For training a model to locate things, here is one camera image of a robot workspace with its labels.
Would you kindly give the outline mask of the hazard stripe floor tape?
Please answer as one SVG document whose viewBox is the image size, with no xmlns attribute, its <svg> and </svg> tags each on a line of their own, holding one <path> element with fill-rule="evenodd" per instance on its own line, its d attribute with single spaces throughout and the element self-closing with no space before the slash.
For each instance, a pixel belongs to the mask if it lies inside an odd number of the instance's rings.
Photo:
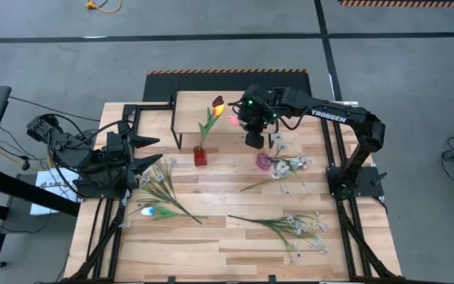
<svg viewBox="0 0 454 284">
<path fill-rule="evenodd" d="M 338 0 L 341 6 L 454 8 L 454 0 Z"/>
</svg>

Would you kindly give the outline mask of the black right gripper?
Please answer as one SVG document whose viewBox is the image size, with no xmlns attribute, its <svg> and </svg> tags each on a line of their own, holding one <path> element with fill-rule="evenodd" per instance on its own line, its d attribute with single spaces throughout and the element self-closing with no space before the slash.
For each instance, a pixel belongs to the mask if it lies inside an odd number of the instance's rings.
<svg viewBox="0 0 454 284">
<path fill-rule="evenodd" d="M 258 85 L 249 86 L 236 102 L 236 114 L 244 123 L 244 129 L 252 133 L 261 133 L 268 125 L 286 114 L 286 108 L 280 105 L 285 91 L 286 88 L 273 88 L 267 91 Z"/>
</svg>

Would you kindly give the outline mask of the pink ribbed glass vase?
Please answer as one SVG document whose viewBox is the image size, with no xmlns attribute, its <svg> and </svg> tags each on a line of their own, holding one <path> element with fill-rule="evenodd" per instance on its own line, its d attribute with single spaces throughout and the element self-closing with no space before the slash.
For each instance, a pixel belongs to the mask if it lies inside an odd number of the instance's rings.
<svg viewBox="0 0 454 284">
<path fill-rule="evenodd" d="M 269 171 L 274 167 L 272 157 L 266 153 L 258 153 L 255 159 L 255 164 L 260 170 L 264 171 Z"/>
</svg>

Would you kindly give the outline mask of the wooden shelf black metal frame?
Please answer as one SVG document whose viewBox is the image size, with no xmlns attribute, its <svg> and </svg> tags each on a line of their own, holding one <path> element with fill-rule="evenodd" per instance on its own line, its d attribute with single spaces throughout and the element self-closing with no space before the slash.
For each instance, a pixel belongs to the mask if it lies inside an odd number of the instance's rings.
<svg viewBox="0 0 454 284">
<path fill-rule="evenodd" d="M 237 117 L 227 103 L 236 102 L 243 95 L 243 91 L 179 91 L 174 116 L 173 129 L 176 134 L 194 134 L 200 136 L 199 123 L 205 125 L 207 122 L 207 109 L 212 109 L 212 102 L 221 95 L 225 102 L 225 110 L 221 117 L 210 129 L 204 145 L 211 145 L 210 138 L 214 134 L 228 136 L 237 135 L 244 143 L 245 132 L 240 126 L 234 125 L 229 117 Z"/>
</svg>

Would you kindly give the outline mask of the blue white artificial tulip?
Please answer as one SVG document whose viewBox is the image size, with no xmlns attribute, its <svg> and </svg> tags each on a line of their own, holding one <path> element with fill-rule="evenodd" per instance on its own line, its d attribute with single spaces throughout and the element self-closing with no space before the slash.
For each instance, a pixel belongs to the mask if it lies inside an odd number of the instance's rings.
<svg viewBox="0 0 454 284">
<path fill-rule="evenodd" d="M 175 211 L 168 210 L 168 209 L 166 209 L 164 207 L 160 207 L 158 205 L 154 205 L 152 207 L 144 207 L 140 211 L 140 214 L 143 216 L 152 217 L 154 220 L 168 219 L 168 218 L 174 218 L 174 217 L 189 217 L 189 218 L 196 219 L 196 220 L 199 219 L 199 216 L 197 216 L 197 215 L 177 213 Z"/>
</svg>

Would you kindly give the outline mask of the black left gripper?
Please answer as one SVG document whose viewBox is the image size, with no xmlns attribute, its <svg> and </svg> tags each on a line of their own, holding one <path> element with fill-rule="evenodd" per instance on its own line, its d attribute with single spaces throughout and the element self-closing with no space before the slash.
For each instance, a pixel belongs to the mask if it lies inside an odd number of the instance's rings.
<svg viewBox="0 0 454 284">
<path fill-rule="evenodd" d="M 141 159 L 132 157 L 132 149 L 143 148 L 160 141 L 159 138 L 132 135 L 130 145 L 125 135 L 120 134 L 123 142 L 123 152 L 120 155 L 108 155 L 106 152 L 106 161 L 110 169 L 121 172 L 121 179 L 128 188 L 136 188 L 136 174 L 144 173 L 149 167 L 163 157 L 163 154 L 151 155 Z"/>
</svg>

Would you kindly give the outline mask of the red ribbed glass vase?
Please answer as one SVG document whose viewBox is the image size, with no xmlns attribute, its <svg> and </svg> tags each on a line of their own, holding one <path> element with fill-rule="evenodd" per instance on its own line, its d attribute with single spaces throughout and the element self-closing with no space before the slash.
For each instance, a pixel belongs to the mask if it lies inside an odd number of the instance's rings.
<svg viewBox="0 0 454 284">
<path fill-rule="evenodd" d="M 198 145 L 193 148 L 194 164 L 195 166 L 205 166 L 207 164 L 207 152 Z"/>
</svg>

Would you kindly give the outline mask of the white printed paper sheet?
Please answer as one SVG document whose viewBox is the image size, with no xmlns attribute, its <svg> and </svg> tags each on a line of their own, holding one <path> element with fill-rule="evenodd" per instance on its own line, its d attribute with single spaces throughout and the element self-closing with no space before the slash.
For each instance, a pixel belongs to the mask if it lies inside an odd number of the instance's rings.
<svg viewBox="0 0 454 284">
<path fill-rule="evenodd" d="M 65 212 L 65 205 L 78 202 L 76 186 L 73 181 L 79 174 L 59 167 L 37 173 L 34 185 L 40 192 L 33 200 L 29 214 L 33 216 Z"/>
</svg>

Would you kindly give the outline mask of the white veined artificial flower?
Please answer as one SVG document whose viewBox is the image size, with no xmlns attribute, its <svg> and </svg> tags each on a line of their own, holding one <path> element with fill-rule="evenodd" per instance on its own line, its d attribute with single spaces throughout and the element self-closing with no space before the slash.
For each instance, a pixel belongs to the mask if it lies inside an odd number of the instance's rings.
<svg viewBox="0 0 454 284">
<path fill-rule="evenodd" d="M 132 221 L 128 217 L 128 213 L 127 213 L 127 206 L 129 205 L 129 200 L 130 200 L 131 196 L 132 196 L 132 193 L 127 189 L 125 191 L 124 197 L 121 199 L 122 219 L 121 219 L 121 222 L 118 227 L 122 230 L 126 230 L 126 229 L 130 228 L 132 225 Z"/>
</svg>

